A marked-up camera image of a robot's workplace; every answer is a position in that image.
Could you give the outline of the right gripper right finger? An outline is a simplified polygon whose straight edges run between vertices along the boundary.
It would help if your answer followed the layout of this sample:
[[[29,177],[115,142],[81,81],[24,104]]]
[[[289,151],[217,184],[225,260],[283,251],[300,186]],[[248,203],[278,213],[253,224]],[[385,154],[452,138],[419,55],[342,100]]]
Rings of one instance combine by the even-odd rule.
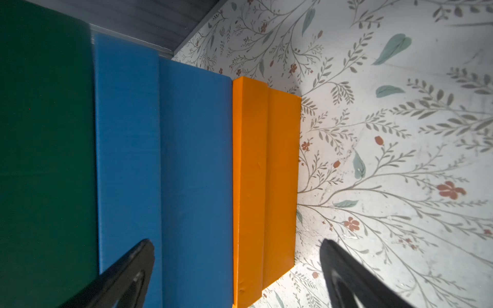
[[[333,240],[322,241],[320,264],[333,307],[411,307]]]

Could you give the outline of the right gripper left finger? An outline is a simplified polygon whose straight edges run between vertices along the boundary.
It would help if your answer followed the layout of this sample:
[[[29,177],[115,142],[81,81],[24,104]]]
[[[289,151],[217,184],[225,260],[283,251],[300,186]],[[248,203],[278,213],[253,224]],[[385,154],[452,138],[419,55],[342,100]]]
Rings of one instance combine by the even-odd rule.
[[[138,242],[61,307],[142,307],[155,263],[154,251],[149,239]]]

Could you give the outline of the green shoebox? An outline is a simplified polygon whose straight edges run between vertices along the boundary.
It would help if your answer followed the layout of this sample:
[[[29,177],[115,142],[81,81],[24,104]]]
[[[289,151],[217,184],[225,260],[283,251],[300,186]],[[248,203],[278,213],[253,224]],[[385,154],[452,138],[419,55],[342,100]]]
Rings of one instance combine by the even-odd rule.
[[[57,307],[98,274],[91,31],[1,2],[1,306]]]

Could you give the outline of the blue shoebox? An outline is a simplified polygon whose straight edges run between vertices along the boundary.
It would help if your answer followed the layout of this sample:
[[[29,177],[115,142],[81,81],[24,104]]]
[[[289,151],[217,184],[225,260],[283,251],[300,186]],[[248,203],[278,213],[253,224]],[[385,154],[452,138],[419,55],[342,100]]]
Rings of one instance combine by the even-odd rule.
[[[94,38],[99,267],[155,248],[145,307],[231,307],[232,79]]]

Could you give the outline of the orange shoebox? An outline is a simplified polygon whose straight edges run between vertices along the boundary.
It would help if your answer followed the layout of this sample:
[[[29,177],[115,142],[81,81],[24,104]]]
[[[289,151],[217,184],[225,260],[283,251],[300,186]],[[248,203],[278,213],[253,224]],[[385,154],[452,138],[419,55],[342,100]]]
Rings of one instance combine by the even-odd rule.
[[[295,264],[301,99],[233,82],[233,305],[249,307]]]

